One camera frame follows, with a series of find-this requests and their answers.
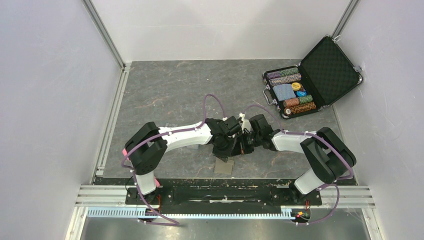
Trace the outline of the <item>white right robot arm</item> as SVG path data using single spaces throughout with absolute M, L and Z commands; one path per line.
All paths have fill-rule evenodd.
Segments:
M 329 127 L 311 132 L 274 130 L 262 114 L 246 119 L 245 114 L 240 113 L 238 120 L 242 135 L 237 139 L 237 153 L 250 154 L 255 148 L 263 147 L 274 152 L 305 155 L 310 168 L 294 181 L 288 191 L 289 199 L 295 204 L 306 201 L 313 190 L 353 176 L 356 157 Z

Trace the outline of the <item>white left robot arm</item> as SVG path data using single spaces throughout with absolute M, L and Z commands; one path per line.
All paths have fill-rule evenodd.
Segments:
M 158 127 L 154 122 L 143 125 L 124 145 L 124 159 L 130 162 L 138 197 L 145 204 L 157 198 L 154 170 L 165 153 L 194 145 L 213 145 L 213 153 L 229 157 L 242 124 L 234 117 L 205 118 L 191 125 Z

